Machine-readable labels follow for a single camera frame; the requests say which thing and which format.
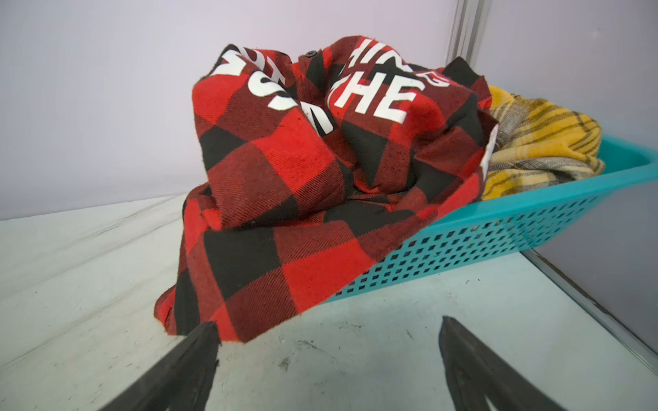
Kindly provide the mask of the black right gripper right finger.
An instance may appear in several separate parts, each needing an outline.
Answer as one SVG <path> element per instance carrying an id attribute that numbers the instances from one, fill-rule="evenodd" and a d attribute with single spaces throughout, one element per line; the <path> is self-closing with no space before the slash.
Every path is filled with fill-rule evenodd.
<path id="1" fill-rule="evenodd" d="M 563 409 L 455 318 L 442 319 L 439 348 L 459 411 Z"/>

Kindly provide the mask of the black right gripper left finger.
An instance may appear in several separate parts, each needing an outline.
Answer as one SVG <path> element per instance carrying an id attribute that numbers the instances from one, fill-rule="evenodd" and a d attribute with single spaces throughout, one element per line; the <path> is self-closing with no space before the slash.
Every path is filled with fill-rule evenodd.
<path id="1" fill-rule="evenodd" d="M 219 367 L 219 346 L 217 325 L 199 325 L 103 409 L 204 410 Z"/>

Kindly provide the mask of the red black plaid shirt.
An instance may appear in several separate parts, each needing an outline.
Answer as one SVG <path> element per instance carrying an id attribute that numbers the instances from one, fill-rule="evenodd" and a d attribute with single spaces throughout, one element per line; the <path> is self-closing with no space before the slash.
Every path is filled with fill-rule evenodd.
<path id="1" fill-rule="evenodd" d="M 491 102 L 463 59 L 431 70 L 364 36 L 297 60 L 226 46 L 192 90 L 207 180 L 155 318 L 248 342 L 334 296 L 481 199 Z"/>

